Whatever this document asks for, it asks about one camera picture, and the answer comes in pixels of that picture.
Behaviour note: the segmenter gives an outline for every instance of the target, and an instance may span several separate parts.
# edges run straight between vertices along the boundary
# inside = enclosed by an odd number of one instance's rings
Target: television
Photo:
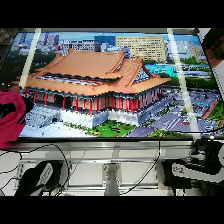
[[[1,84],[19,85],[33,37],[17,34]],[[195,130],[216,129],[224,104],[200,40],[174,39],[177,52],[168,34],[41,33],[20,93],[35,106],[20,136],[184,137],[192,131],[192,116]]]

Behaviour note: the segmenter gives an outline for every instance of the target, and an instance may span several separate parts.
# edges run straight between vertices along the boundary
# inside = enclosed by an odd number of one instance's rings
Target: orange roof
[[[121,62],[123,63],[120,70],[115,71],[115,69]],[[144,68],[144,65],[140,57],[137,57],[135,59],[124,59],[124,53],[121,51],[112,53],[71,51],[68,56],[57,56],[49,65],[47,65],[43,69],[40,69],[40,72],[30,75],[27,79],[26,86],[60,92],[69,92],[85,96],[96,96],[107,92],[137,94],[170,80],[170,78],[161,78],[160,76],[152,75],[146,70],[146,72],[150,74],[151,78],[139,83],[135,83],[134,80],[136,79],[141,68]],[[49,72],[68,75],[79,74],[81,76],[99,78],[120,78],[111,82],[100,82],[96,85],[87,85],[65,82],[62,83],[55,80],[42,80],[35,77],[42,76]]]

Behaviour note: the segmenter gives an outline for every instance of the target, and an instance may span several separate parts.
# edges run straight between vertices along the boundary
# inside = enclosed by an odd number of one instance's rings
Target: pink bag
[[[0,148],[10,146],[10,141],[16,141],[25,126],[26,105],[22,97],[15,92],[1,92],[0,104],[13,103],[16,111],[0,118]]]

